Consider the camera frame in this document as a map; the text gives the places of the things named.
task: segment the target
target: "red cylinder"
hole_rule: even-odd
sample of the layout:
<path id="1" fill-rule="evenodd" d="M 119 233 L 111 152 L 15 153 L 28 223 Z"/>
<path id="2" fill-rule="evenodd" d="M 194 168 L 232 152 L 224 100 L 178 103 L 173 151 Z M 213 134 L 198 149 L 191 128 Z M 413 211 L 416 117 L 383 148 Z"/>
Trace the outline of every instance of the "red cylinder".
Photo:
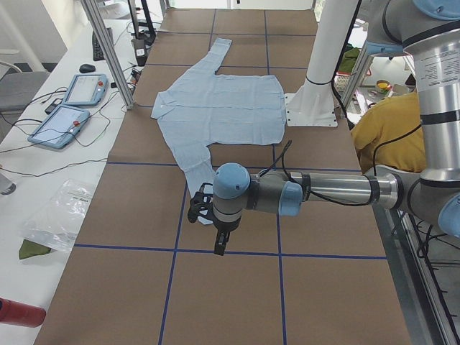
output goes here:
<path id="1" fill-rule="evenodd" d="M 37 327 L 43 323 L 45 316 L 43 308 L 0 298 L 0 323 Z"/>

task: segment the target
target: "table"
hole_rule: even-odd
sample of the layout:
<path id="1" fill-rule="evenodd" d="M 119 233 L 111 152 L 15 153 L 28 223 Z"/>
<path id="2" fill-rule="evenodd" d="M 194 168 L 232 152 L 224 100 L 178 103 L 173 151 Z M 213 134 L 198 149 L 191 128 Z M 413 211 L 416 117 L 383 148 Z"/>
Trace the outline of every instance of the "table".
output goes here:
<path id="1" fill-rule="evenodd" d="M 35 345 L 410 343 L 369 206 L 244 212 L 218 257 L 215 230 L 186 220 L 183 172 L 150 118 L 157 92 L 217 37 L 233 40 L 218 73 L 274 74 L 296 92 L 316 28 L 311 11 L 166 13 Z M 213 144 L 212 163 L 260 171 L 292 139 L 287 169 L 359 174 L 338 123 L 286 127 L 280 144 Z"/>
<path id="2" fill-rule="evenodd" d="M 113 29 L 114 40 L 119 38 L 115 48 L 123 69 L 136 63 L 129 33 L 126 31 L 128 23 L 129 21 L 126 20 L 106 21 L 106 26 Z M 97 73 L 105 73 L 109 82 L 113 81 L 105 60 L 92 61 L 91 35 L 92 28 L 88 25 L 57 64 L 37 93 L 38 96 L 52 92 L 61 86 L 68 86 L 74 74 L 79 73 L 79 66 L 84 63 L 95 65 Z M 130 72 L 127 70 L 125 75 L 128 76 Z M 90 112 L 93 113 L 103 105 L 115 90 L 109 88 L 102 102 L 98 107 L 89 109 Z M 21 119 L 43 120 L 46 117 L 44 109 L 49 103 L 48 101 L 46 105 L 42 105 L 38 102 L 30 105 Z M 61 152 L 30 147 L 15 152 L 0 153 L 0 164 L 9 170 L 38 175 L 72 162 L 106 158 L 121 126 L 124 113 L 123 101 L 117 94 L 103 110 L 103 114 L 110 118 L 111 124 L 106 133 L 90 147 L 81 147 L 76 141 L 72 141 Z M 82 129 L 78 139 L 84 144 L 91 142 L 101 133 L 106 123 L 107 120 L 100 114 L 95 115 Z M 35 126 L 24 125 L 22 128 L 26 132 L 32 132 Z M 0 144 L 0 151 L 29 144 L 27 136 L 14 127 Z M 46 204 L 67 179 L 97 185 L 105 164 L 105 162 L 92 162 L 41 178 L 22 177 L 4 172 L 5 176 L 17 184 L 17 189 L 11 195 L 2 195 L 0 198 L 0 295 L 3 298 L 48 309 L 68 254 L 52 252 L 42 257 L 19 261 L 18 250 L 22 243 L 22 238 L 18 235 L 19 230 L 22 223 Z M 24 328 L 0 324 L 0 339 L 3 344 L 30 345 L 33 344 L 39 330 L 40 327 Z"/>

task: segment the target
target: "keyboard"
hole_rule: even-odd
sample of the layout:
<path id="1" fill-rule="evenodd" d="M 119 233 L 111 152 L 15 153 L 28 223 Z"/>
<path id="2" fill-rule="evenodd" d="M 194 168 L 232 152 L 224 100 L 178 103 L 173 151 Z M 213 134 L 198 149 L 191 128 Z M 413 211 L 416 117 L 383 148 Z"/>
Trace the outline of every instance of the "keyboard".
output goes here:
<path id="1" fill-rule="evenodd" d="M 109 34 L 109 37 L 111 41 L 114 41 L 114 36 L 112 35 L 112 28 L 108 27 L 107 32 Z M 98 42 L 98 39 L 96 38 L 96 34 L 93 32 L 93 61 L 101 61 L 105 60 L 104 53 L 102 52 L 102 48 Z"/>

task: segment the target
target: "plastic bag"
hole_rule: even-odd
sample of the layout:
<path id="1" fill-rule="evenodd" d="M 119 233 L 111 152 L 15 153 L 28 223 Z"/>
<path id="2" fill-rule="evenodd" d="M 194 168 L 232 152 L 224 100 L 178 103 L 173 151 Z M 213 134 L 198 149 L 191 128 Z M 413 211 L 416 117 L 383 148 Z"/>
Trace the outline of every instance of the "plastic bag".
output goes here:
<path id="1" fill-rule="evenodd" d="M 95 185 L 77 180 L 65 181 L 50 201 L 24 222 L 21 235 L 51 249 L 70 252 L 95 189 Z"/>

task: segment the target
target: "chair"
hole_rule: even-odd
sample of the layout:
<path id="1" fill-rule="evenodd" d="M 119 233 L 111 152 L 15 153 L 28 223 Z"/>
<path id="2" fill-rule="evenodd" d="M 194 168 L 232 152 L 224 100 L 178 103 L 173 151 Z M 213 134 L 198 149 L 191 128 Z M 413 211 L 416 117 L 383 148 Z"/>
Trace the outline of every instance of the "chair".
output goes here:
<path id="1" fill-rule="evenodd" d="M 0 55 L 12 55 L 18 50 L 0 49 Z M 0 60 L 0 65 L 12 68 L 15 73 L 6 74 L 0 79 L 0 114 L 9 123 L 14 123 L 26 109 L 50 75 L 49 72 L 23 72 L 17 66 Z M 0 142 L 11 129 L 3 117 L 0 118 Z"/>

